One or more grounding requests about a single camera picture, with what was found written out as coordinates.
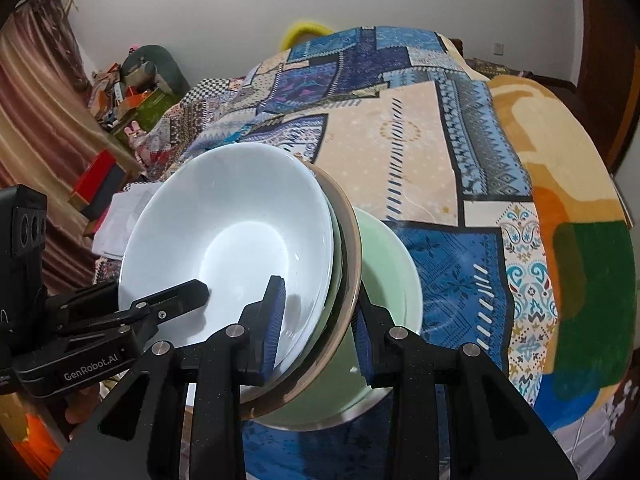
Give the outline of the person's left hand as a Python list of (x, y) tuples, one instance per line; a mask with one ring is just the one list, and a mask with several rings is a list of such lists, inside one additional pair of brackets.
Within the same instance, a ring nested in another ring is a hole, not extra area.
[(100, 389), (87, 388), (67, 398), (65, 419), (70, 425), (81, 425), (89, 419), (101, 402)]

